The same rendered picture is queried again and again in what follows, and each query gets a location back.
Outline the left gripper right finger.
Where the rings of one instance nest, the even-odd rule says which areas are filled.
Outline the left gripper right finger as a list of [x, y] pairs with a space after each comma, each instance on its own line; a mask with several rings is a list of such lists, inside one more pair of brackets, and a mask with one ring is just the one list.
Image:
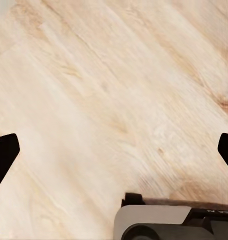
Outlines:
[[228, 133], [222, 133], [219, 140], [218, 152], [228, 165]]

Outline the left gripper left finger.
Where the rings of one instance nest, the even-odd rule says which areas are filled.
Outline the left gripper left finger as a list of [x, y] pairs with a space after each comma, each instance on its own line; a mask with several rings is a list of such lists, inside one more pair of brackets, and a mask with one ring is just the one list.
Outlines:
[[0, 137], [0, 184], [20, 152], [15, 133]]

